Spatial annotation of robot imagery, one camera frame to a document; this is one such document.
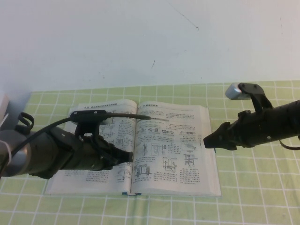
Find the open book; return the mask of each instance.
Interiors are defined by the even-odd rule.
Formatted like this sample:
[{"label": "open book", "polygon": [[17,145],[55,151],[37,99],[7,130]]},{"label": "open book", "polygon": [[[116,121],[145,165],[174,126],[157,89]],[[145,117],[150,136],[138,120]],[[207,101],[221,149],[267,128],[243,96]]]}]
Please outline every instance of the open book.
[{"label": "open book", "polygon": [[[117,148],[134,153],[133,163],[109,171],[58,171],[48,182],[48,194],[164,194],[220,196],[220,183],[212,149],[203,138],[211,133],[208,108],[161,102],[116,100],[80,104],[70,109],[104,109],[137,113],[152,120],[110,118],[100,134]],[[74,132],[68,122],[65,130]]]}]

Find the silver cylinder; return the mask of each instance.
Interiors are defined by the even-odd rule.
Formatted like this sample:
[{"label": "silver cylinder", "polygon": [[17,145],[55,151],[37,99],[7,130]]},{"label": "silver cylinder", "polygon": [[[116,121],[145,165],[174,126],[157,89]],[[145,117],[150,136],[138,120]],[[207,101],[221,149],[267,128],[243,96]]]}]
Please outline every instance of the silver cylinder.
[{"label": "silver cylinder", "polygon": [[[26,137],[15,130],[3,130],[0,131],[0,163],[4,163],[3,160],[9,154],[8,151],[12,151],[19,144],[26,140]],[[11,159],[7,165],[3,176],[11,177],[23,174],[27,168],[31,158],[30,145],[25,145],[19,150]]]}]

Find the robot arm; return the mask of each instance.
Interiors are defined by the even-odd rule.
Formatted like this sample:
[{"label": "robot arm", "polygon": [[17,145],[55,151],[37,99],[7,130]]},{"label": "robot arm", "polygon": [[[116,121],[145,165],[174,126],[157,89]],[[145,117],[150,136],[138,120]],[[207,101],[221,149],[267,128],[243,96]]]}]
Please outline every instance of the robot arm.
[{"label": "robot arm", "polygon": [[298,147],[284,145],[281,140],[300,138],[300,101],[273,108],[263,89],[257,84],[232,84],[226,91],[229,99],[251,99],[255,112],[242,111],[233,123],[225,122],[211,135],[204,138],[206,148],[236,150],[236,146],[252,148],[259,144],[280,141],[290,150]]},{"label": "robot arm", "polygon": [[[0,131],[1,176],[29,173],[49,179],[58,170],[110,170],[115,165],[132,162],[132,152],[116,148],[99,135],[100,123],[110,117],[151,119],[149,116],[104,110],[76,111],[69,118],[31,132],[33,117],[21,113],[19,120],[25,126],[17,125],[15,130]],[[57,127],[67,121],[77,123],[75,134]]]}]

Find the green checkered tablecloth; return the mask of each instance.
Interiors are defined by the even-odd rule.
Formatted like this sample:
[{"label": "green checkered tablecloth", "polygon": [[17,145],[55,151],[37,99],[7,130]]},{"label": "green checkered tablecloth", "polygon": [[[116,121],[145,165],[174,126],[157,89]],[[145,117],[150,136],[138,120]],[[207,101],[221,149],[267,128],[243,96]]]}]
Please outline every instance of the green checkered tablecloth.
[{"label": "green checkered tablecloth", "polygon": [[[300,81],[259,82],[274,106],[300,99]],[[79,103],[121,98],[203,105],[212,129],[233,122],[251,101],[224,96],[229,84],[191,84],[33,92],[26,112],[34,130],[67,116]],[[298,140],[285,140],[298,145]],[[300,151],[278,142],[253,149],[217,149],[222,198],[180,196],[49,196],[46,180],[22,175],[0,181],[1,225],[300,225]]]}]

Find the white cable tie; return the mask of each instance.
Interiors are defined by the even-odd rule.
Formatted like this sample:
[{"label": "white cable tie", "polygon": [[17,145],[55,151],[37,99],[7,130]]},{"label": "white cable tie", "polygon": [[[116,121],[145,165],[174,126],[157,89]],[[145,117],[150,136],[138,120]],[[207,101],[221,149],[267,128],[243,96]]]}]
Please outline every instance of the white cable tie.
[{"label": "white cable tie", "polygon": [[10,149],[10,146],[6,142],[4,142],[2,140],[0,140],[0,143],[5,144],[5,146],[6,146],[7,150],[8,150],[8,156],[9,156],[8,164],[10,164],[10,162],[11,162],[11,149]]}]

